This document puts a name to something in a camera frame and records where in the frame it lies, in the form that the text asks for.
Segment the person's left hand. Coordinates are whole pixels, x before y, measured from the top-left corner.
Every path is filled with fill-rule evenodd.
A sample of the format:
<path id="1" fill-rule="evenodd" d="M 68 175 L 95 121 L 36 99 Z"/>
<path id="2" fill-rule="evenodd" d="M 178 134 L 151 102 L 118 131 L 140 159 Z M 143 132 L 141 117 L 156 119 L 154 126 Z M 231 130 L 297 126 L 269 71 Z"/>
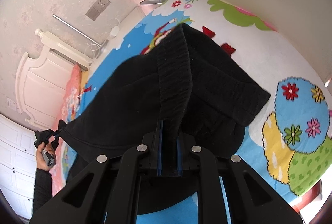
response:
<path id="1" fill-rule="evenodd" d="M 48 162 L 44 158 L 44 153 L 43 152 L 48 152 L 52 158 L 54 159 L 53 164 L 51 166 L 48 165 Z M 37 150 L 36 150 L 36 163 L 37 163 L 37 168 L 42 169 L 46 172 L 49 172 L 56 164 L 56 154 L 54 151 L 54 148 L 50 143 L 45 144 L 42 142 Z"/>

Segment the left forearm black sleeve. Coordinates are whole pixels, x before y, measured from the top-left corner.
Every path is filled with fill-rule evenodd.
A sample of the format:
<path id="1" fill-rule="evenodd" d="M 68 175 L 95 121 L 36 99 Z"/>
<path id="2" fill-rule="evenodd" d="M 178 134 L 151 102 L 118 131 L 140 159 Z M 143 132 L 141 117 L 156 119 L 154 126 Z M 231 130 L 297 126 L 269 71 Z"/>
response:
<path id="1" fill-rule="evenodd" d="M 33 213 L 52 198 L 52 175 L 37 168 L 35 173 Z"/>

